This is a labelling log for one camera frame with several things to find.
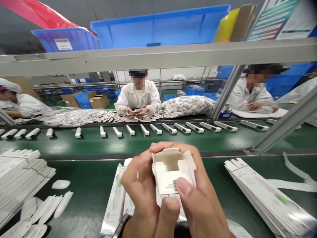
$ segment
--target brown cardboard box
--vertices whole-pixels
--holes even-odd
[[[65,101],[67,107],[80,107],[77,99],[75,98],[76,94],[82,93],[82,91],[73,93],[73,94],[64,94],[61,95],[62,99]],[[88,98],[92,98],[97,95],[97,91],[92,91],[88,93]]]
[[[102,95],[101,97],[90,98],[89,101],[93,109],[106,108],[110,104],[108,93]]]

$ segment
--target white cardboard box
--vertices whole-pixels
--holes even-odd
[[[194,174],[196,165],[189,150],[183,154],[178,148],[164,149],[152,154],[152,157],[159,195],[178,194],[176,180],[180,177],[196,186]]]

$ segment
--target barcode sticker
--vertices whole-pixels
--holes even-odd
[[[72,50],[72,45],[70,44],[69,40],[67,38],[63,39],[54,39],[55,44],[58,48],[58,50]]]

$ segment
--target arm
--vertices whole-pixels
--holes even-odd
[[[156,88],[154,82],[151,84],[151,104],[147,105],[146,108],[149,108],[149,113],[157,112],[161,107],[161,100],[159,99],[159,91]]]
[[[127,108],[127,105],[129,104],[126,89],[127,89],[126,86],[122,88],[121,93],[118,97],[118,101],[115,103],[115,108],[117,112],[120,112],[124,116],[125,116],[125,109]]]

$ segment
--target person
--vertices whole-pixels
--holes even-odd
[[[132,82],[121,90],[118,101],[115,103],[118,112],[134,118],[134,115],[131,114],[132,108],[137,108],[140,112],[135,116],[141,119],[146,113],[152,114],[160,109],[159,91],[153,81],[146,80],[148,74],[147,69],[129,70]]]
[[[152,143],[148,150],[133,158],[124,172],[121,181],[135,205],[135,210],[121,230],[120,237],[177,237],[175,226],[180,213],[180,202],[174,197],[165,197],[161,207],[157,205],[156,183],[152,172],[152,153],[167,148],[178,148],[181,153],[189,150],[196,165],[196,187],[185,178],[176,180],[189,227],[189,232],[186,228],[187,232],[181,232],[180,237],[252,238],[243,227],[226,219],[198,149],[192,145],[173,142]]]
[[[0,108],[13,118],[30,118],[49,106],[29,94],[22,94],[19,85],[0,78]]]
[[[234,109],[269,114],[278,110],[272,95],[266,90],[266,79],[272,74],[281,74],[288,70],[281,64],[253,64],[249,65],[235,85],[228,103]]]

